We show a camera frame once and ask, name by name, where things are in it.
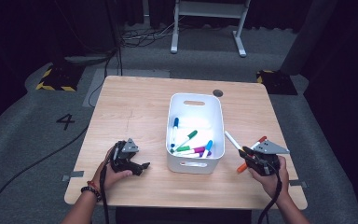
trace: marker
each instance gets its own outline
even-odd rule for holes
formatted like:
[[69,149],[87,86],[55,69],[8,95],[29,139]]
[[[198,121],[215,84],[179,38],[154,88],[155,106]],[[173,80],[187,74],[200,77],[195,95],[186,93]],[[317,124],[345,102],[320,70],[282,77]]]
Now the marker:
[[[199,158],[199,157],[203,157],[203,155],[207,155],[207,153],[205,152],[200,152],[200,153],[191,153],[191,154],[185,154],[185,155],[178,155],[180,157],[185,157],[185,158]],[[212,152],[208,151],[208,155],[207,156],[211,156]]]
[[[234,147],[237,148],[237,150],[243,151],[243,149],[240,147],[240,145],[238,145],[237,141],[235,141],[235,139],[231,136],[231,134],[229,134],[227,131],[225,131],[225,135],[229,139],[229,141],[234,145]],[[244,162],[240,167],[237,168],[237,172],[240,174],[243,171],[245,171],[247,168],[248,168],[248,164],[246,164],[246,162]]]
[[174,152],[173,155],[185,155],[185,154],[191,154],[191,153],[200,153],[200,152],[205,151],[205,147],[195,147],[195,148],[190,148],[189,146],[179,147],[178,149],[176,149],[176,151],[177,152]]
[[258,145],[260,145],[260,143],[264,142],[266,139],[267,139],[266,136],[261,137],[254,145],[252,145],[252,146],[250,147],[250,149],[255,149],[255,147],[257,147]]
[[235,139],[231,136],[231,134],[229,134],[228,131],[225,131],[225,135],[237,150],[242,150],[243,151],[242,147],[240,147],[240,145],[237,143],[237,141],[235,141]]
[[171,135],[171,147],[175,147],[178,125],[179,125],[179,118],[175,118],[175,121],[173,122],[172,135]]
[[184,145],[185,143],[187,143],[187,142],[188,142],[190,139],[192,139],[197,133],[198,133],[197,130],[194,130],[192,133],[190,133],[190,134],[187,136],[186,140],[183,141],[182,144],[180,144],[180,145],[178,145],[178,146],[175,146],[174,148],[171,148],[171,153],[173,153],[174,151],[176,151],[177,148],[179,148],[179,147],[181,147],[182,145]]
[[211,151],[212,143],[213,143],[213,141],[212,141],[212,140],[209,140],[208,144],[206,145],[205,151],[204,151],[204,153],[202,154],[202,158],[203,158],[203,159],[205,159],[205,158],[208,156],[208,154],[205,153],[205,152],[206,152],[206,151]]
[[[260,138],[254,145],[252,145],[250,147],[250,149],[255,149],[255,147],[257,147],[258,145],[260,145],[260,143],[264,142],[267,139],[266,136],[263,136],[262,138]],[[237,172],[238,173],[242,173],[244,170],[246,170],[246,168],[248,168],[248,165],[246,164],[246,162],[241,165],[240,167],[237,168]]]

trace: blue marker cap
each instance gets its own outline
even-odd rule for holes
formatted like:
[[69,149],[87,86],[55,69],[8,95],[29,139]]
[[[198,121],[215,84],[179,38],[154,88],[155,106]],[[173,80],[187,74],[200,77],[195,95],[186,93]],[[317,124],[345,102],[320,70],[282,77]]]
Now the blue marker cap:
[[210,150],[211,150],[211,147],[212,147],[212,143],[213,143],[213,141],[212,141],[212,140],[209,140],[208,144],[207,144],[206,147],[205,147],[205,150],[210,151]]
[[179,125],[179,118],[175,118],[175,121],[173,122],[173,127],[178,127]]

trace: bracelet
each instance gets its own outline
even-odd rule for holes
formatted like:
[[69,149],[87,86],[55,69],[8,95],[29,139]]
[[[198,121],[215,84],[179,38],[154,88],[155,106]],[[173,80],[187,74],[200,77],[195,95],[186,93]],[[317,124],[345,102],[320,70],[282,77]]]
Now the bracelet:
[[95,196],[97,196],[97,202],[99,202],[103,198],[103,197],[101,197],[100,192],[98,192],[96,189],[94,189],[92,187],[86,186],[86,187],[83,187],[80,191],[83,193],[83,191],[85,191],[85,190],[89,190],[92,193],[94,193]]
[[94,181],[89,180],[87,181],[88,185],[91,185],[94,189],[96,189],[98,192],[100,192],[100,189],[98,189],[98,187],[95,185]]

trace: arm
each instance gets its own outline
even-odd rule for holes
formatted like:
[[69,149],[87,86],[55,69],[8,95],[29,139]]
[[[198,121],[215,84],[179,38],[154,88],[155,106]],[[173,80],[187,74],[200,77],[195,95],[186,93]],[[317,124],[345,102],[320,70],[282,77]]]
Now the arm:
[[[103,169],[103,162],[101,162],[100,166],[98,167],[97,171],[95,172],[92,181],[95,184],[96,189],[99,191],[100,189],[100,172]],[[106,178],[104,183],[104,188],[106,190],[111,189],[113,185],[120,179],[123,179],[127,176],[132,175],[132,171],[123,171],[115,173],[112,170],[110,165],[107,165],[106,170]],[[89,190],[85,190],[81,193],[77,201],[75,202],[74,206],[71,208],[71,211],[65,216],[62,224],[66,223],[85,223],[90,224],[92,213],[94,211],[95,205],[97,204],[97,198],[94,193]]]
[[[279,175],[282,181],[282,191],[276,202],[283,219],[288,224],[308,224],[310,223],[307,218],[301,213],[296,204],[293,202],[292,197],[289,194],[289,174],[286,169],[286,159],[284,157],[278,156],[279,162],[281,164]],[[249,172],[252,174],[252,177],[261,183],[264,191],[273,197],[275,194],[275,189],[277,186],[278,178],[276,175],[261,176],[254,169],[249,169]]]

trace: wooden table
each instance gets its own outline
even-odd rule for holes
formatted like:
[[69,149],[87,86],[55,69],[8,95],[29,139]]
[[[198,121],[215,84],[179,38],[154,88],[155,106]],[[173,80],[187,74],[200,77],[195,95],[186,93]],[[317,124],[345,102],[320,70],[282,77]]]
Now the wooden table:
[[[152,77],[107,77],[91,118],[74,171],[65,193],[75,203],[80,189],[91,180],[106,151],[117,141],[132,138],[139,152],[137,163],[151,162],[141,176],[119,181],[107,192],[113,206],[263,209],[270,197],[249,172],[238,175],[244,160],[226,139],[226,152],[210,175],[178,174],[167,167],[166,131],[170,100],[177,92],[213,94],[219,97],[225,130],[242,146],[251,146],[261,136],[286,147],[282,131],[265,87],[257,83],[223,82]],[[298,179],[290,155],[290,179]],[[300,186],[289,189],[300,209],[307,207]]]

